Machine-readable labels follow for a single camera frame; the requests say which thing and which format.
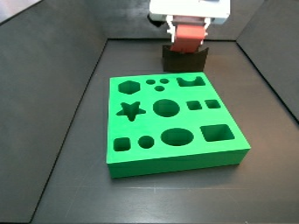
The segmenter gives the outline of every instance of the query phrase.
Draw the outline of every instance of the hexagonal hole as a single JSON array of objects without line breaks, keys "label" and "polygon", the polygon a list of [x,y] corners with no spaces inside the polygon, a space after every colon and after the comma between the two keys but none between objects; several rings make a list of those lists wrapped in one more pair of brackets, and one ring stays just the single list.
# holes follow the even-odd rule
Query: hexagonal hole
[{"label": "hexagonal hole", "polygon": [[132,80],[126,80],[117,85],[117,91],[122,94],[132,95],[140,91],[140,83]]}]

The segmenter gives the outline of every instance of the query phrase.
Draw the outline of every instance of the shape sorter board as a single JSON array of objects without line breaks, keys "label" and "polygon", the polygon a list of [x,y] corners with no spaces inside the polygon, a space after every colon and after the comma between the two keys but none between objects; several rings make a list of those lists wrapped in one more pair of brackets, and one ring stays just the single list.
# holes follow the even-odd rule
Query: shape sorter board
[{"label": "shape sorter board", "polygon": [[109,79],[112,178],[238,164],[249,145],[204,73]]}]

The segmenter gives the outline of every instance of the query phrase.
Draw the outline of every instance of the rectangular hole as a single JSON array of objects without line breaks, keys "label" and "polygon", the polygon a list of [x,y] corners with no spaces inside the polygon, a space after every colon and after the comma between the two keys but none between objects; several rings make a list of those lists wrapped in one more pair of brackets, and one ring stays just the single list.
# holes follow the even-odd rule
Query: rectangular hole
[{"label": "rectangular hole", "polygon": [[128,151],[130,149],[130,143],[128,137],[120,137],[113,142],[114,151]]},{"label": "rectangular hole", "polygon": [[234,139],[226,124],[200,126],[200,132],[206,142]]},{"label": "rectangular hole", "polygon": [[216,100],[206,100],[205,104],[206,104],[206,107],[209,109],[218,109],[220,108],[220,104]]},{"label": "rectangular hole", "polygon": [[198,101],[186,101],[186,106],[189,110],[201,109],[201,104]]}]

